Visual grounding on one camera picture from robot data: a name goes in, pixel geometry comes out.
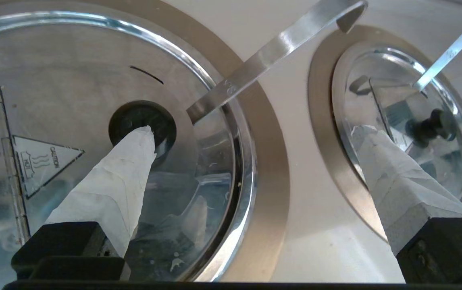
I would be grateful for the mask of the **left gripper right finger wrapped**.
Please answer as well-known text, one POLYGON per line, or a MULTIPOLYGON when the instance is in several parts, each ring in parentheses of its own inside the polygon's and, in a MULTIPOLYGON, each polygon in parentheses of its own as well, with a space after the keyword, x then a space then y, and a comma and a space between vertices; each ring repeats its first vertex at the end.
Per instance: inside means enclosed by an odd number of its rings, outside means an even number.
POLYGON ((462 202, 388 134, 352 131, 365 183, 408 284, 462 284, 462 202))

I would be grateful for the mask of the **left gripper left finger wrapped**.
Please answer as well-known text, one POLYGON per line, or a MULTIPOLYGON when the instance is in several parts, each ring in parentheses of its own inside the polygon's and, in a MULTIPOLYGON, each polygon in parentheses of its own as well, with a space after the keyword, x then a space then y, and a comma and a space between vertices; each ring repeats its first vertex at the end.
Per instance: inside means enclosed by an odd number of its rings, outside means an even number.
POLYGON ((150 126, 128 133, 15 253, 18 280, 126 280, 124 260, 156 158, 150 126))

